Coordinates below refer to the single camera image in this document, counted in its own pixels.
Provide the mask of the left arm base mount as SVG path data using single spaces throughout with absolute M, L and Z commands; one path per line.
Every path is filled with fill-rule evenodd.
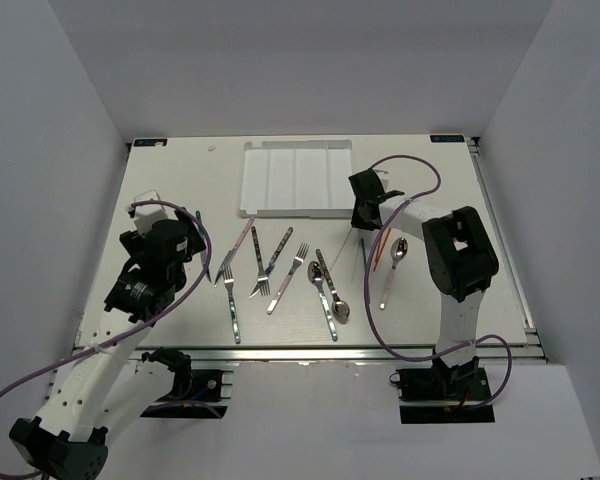
M 138 358 L 140 367 L 153 363 L 167 366 L 172 375 L 169 392 L 147 407 L 142 418 L 222 419 L 232 395 L 233 371 L 194 361 L 190 355 L 172 348 L 144 351 Z

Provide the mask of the orange chopstick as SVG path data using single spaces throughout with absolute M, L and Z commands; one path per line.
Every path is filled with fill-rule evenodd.
M 373 271 L 375 271 L 379 265 L 379 262 L 382 258 L 383 252 L 386 248 L 386 244 L 388 242 L 388 239 L 390 237 L 391 234 L 391 228 L 388 228 L 385 233 L 381 236 L 381 240 L 378 246 L 378 249 L 376 251 L 375 254 L 375 260 L 374 260 L 374 264 L 373 264 Z

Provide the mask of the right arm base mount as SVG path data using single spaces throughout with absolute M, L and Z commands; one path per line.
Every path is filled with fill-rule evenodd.
M 446 387 L 433 368 L 398 369 L 389 376 L 398 391 L 403 425 L 487 424 L 495 422 L 491 405 L 477 407 L 491 397 L 485 369 Z

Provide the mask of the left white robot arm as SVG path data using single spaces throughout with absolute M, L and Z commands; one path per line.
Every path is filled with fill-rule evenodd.
M 184 289 L 186 263 L 204 251 L 193 215 L 142 201 L 130 209 L 135 228 L 120 235 L 129 258 L 104 300 L 92 340 L 63 384 L 9 438 L 34 468 L 55 479 L 94 479 L 114 439 L 151 404 L 181 400 L 191 387 L 191 359 L 172 348 L 146 353 L 119 391 L 112 388 L 153 319 L 166 314 Z

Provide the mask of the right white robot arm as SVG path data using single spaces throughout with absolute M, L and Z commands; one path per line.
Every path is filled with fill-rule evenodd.
M 464 391 L 477 370 L 475 349 L 480 304 L 499 262 L 478 211 L 466 206 L 449 210 L 407 201 L 397 190 L 387 191 L 371 168 L 349 177 L 355 197 L 352 225 L 363 230 L 392 226 L 423 241 L 431 278 L 441 293 L 440 333 L 435 353 L 467 345 L 433 361 L 433 390 L 452 399 Z

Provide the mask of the pink handled spoon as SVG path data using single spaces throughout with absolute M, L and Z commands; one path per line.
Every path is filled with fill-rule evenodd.
M 391 247 L 391 269 L 386 278 L 386 282 L 384 285 L 381 301 L 379 304 L 379 308 L 384 310 L 387 306 L 391 288 L 394 282 L 397 266 L 399 263 L 406 257 L 408 253 L 409 245 L 408 241 L 405 237 L 400 237 L 394 241 Z

